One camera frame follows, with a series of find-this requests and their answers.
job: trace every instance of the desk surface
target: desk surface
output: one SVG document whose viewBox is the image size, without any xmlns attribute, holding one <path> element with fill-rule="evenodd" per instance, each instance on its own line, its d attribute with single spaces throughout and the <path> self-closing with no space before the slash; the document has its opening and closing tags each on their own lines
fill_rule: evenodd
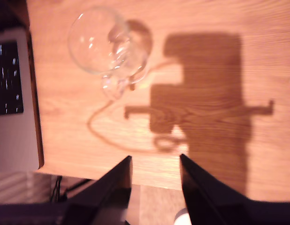
<svg viewBox="0 0 290 225">
<path fill-rule="evenodd" d="M 148 77 L 113 104 L 70 58 L 97 4 L 150 51 Z M 133 183 L 180 189 L 179 155 L 264 200 L 290 200 L 290 0 L 28 0 L 45 165 L 98 179 L 126 155 Z"/>
</svg>

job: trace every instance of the cable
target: cable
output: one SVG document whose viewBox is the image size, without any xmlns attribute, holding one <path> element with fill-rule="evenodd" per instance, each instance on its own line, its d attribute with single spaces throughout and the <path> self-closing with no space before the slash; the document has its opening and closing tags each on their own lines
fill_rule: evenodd
<svg viewBox="0 0 290 225">
<path fill-rule="evenodd" d="M 59 201 L 60 191 L 61 191 L 61 180 L 62 180 L 62 176 L 57 176 L 55 186 L 49 200 L 50 202 L 52 202 L 53 199 L 55 200 L 56 203 Z"/>
</svg>

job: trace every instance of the wood grain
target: wood grain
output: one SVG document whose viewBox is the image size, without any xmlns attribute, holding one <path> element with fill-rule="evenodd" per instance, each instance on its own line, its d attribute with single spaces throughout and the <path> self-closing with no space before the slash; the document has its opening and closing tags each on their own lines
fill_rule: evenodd
<svg viewBox="0 0 290 225">
<path fill-rule="evenodd" d="M 110 104 L 70 58 L 93 5 L 144 24 L 148 77 Z M 126 155 L 133 183 L 181 189 L 187 154 L 248 197 L 290 200 L 290 0 L 28 0 L 46 173 L 98 179 Z"/>
</svg>

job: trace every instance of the glass cup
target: glass cup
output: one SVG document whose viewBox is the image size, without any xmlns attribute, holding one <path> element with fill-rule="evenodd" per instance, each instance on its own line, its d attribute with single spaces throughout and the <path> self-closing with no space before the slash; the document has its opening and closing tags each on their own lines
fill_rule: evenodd
<svg viewBox="0 0 290 225">
<path fill-rule="evenodd" d="M 83 12 L 71 26 L 68 45 L 78 66 L 102 77 L 102 88 L 111 100 L 120 99 L 127 86 L 148 72 L 145 49 L 132 40 L 127 23 L 109 7 Z"/>
</svg>

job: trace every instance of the floor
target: floor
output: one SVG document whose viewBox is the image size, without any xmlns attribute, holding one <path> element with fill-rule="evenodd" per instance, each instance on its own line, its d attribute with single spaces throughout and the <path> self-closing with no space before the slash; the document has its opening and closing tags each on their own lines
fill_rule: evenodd
<svg viewBox="0 0 290 225">
<path fill-rule="evenodd" d="M 79 180 L 64 177 L 61 190 Z M 131 225 L 173 225 L 176 214 L 183 208 L 182 191 L 133 185 L 126 220 Z"/>
</svg>

